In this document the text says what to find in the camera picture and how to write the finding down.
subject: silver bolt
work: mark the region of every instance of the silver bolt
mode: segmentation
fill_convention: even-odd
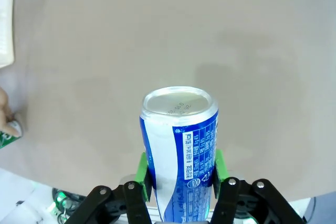
[[[231,186],[234,186],[236,183],[237,183],[237,182],[236,182],[233,178],[231,178],[231,179],[229,180],[229,185],[231,185]]]
[[[101,195],[103,195],[103,194],[105,194],[105,193],[107,193],[107,191],[106,191],[106,189],[100,189],[100,192],[99,192]]]
[[[130,183],[130,184],[128,185],[128,189],[130,189],[130,190],[134,189],[134,184],[133,184],[133,183]]]
[[[264,188],[264,183],[263,182],[258,182],[257,183],[257,187],[259,187],[259,188]]]

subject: table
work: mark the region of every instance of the table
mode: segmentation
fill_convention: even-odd
[[[142,97],[217,97],[228,169],[288,200],[336,189],[336,0],[14,0],[0,84],[24,137],[0,167],[87,194],[134,174]]]

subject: aluminum beverage can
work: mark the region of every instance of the aluminum beverage can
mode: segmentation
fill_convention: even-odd
[[[162,221],[207,218],[218,105],[204,90],[168,87],[147,94],[140,127]]]
[[[16,129],[20,135],[22,135],[22,129],[19,125],[19,123],[17,121],[11,121],[8,123],[10,126],[12,126],[14,129]],[[15,136],[11,136],[11,135],[8,135],[2,131],[0,131],[0,149],[2,147],[5,147],[6,145],[14,142],[15,140],[18,140],[19,138],[21,137],[15,137]]]

